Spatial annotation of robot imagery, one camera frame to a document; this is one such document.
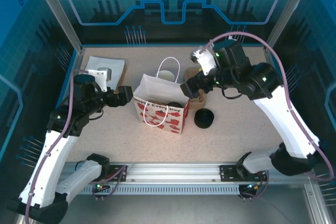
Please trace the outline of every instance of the metal frame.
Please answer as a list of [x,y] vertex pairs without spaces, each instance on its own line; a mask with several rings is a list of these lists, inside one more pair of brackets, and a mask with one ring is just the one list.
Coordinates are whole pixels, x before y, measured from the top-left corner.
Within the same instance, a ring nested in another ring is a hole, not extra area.
[[[220,165],[225,163],[111,163],[127,165],[127,178],[124,185],[248,185],[250,182],[221,182]],[[66,162],[59,181],[66,179],[75,171],[76,162]],[[276,170],[269,171],[269,183],[276,185],[306,184],[309,178],[302,174],[288,177]]]
[[74,49],[77,52],[81,52],[83,46],[82,46],[75,30],[73,29],[70,20],[68,19],[65,11],[63,10],[62,5],[59,2],[59,0],[46,0],[46,2],[48,3],[51,11],[53,12],[57,21],[61,25],[64,33],[66,34],[66,36],[70,40],[70,43],[72,44]]
[[331,216],[329,215],[319,185],[313,184],[313,182],[310,180],[309,183],[304,184],[304,186],[313,221],[316,224],[334,223],[331,219]]
[[85,48],[82,48],[81,52],[76,51],[75,52],[76,55],[74,55],[74,59],[71,59],[71,62],[73,60],[73,63],[71,66],[69,66],[67,74],[64,78],[64,82],[63,82],[63,86],[62,86],[62,90],[59,94],[59,98],[57,101],[57,106],[59,106],[59,104],[61,103],[61,101],[69,95],[69,91],[70,91],[70,75],[73,69],[80,69],[80,65],[82,64],[83,61],[83,57],[85,54]]
[[276,41],[280,37],[280,34],[282,33],[283,29],[287,25],[287,22],[289,21],[290,17],[292,16],[299,2],[300,0],[288,0],[287,1],[278,21],[274,25],[274,28],[267,39],[267,43],[271,47],[275,45]]
[[[103,196],[111,193],[115,185],[96,193]],[[81,195],[92,195],[95,185],[86,186]],[[119,185],[114,195],[239,195],[239,185]]]

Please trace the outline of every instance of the black lid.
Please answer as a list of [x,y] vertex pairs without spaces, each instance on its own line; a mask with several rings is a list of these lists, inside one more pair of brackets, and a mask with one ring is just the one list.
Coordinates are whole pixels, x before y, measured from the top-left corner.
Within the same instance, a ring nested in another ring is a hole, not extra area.
[[214,117],[214,113],[211,110],[197,110],[195,113],[195,124],[202,129],[209,128],[214,121]]

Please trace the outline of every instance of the white paper cup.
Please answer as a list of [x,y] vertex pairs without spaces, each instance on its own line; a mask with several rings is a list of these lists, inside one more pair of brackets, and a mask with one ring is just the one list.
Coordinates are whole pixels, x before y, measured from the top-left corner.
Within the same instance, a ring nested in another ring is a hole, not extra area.
[[168,70],[161,70],[159,71],[157,75],[158,75],[158,78],[166,80],[166,81],[174,81],[175,79],[174,74]]

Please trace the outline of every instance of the white paper bag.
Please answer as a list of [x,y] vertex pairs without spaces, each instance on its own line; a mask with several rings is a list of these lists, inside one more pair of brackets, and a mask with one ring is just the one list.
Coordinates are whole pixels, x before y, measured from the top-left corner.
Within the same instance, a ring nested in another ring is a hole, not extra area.
[[[144,74],[133,97],[141,122],[165,131],[182,134],[190,100],[183,94],[180,84]],[[164,104],[177,102],[183,108],[159,105],[150,101]]]

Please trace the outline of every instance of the metal bracket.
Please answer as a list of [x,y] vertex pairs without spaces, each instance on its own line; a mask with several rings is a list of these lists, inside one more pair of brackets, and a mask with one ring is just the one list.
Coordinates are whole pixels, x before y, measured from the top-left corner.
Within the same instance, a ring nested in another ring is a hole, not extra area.
[[[114,175],[117,171],[119,171],[121,169],[122,165],[110,165],[110,169],[109,169],[109,173],[108,173],[108,177]],[[126,176],[127,176],[127,166],[123,172],[123,174],[118,174],[116,177],[114,177],[113,179],[111,179],[109,181],[110,182],[117,182],[119,177],[122,176],[120,182],[125,182],[126,181]]]
[[250,174],[247,176],[246,180],[243,180],[236,171],[235,165],[220,165],[219,170],[221,172],[222,182],[260,182],[267,180],[266,173],[263,172],[262,178],[258,174]]

